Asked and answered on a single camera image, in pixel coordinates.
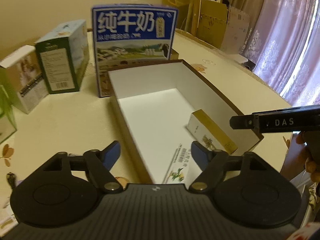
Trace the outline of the person's right hand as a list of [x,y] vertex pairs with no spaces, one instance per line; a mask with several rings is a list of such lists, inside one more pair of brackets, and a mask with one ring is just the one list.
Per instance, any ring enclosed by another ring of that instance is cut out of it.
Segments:
[[308,146],[304,146],[304,148],[300,150],[298,160],[304,163],[306,172],[310,174],[310,179],[315,183],[319,183],[319,165],[311,156]]

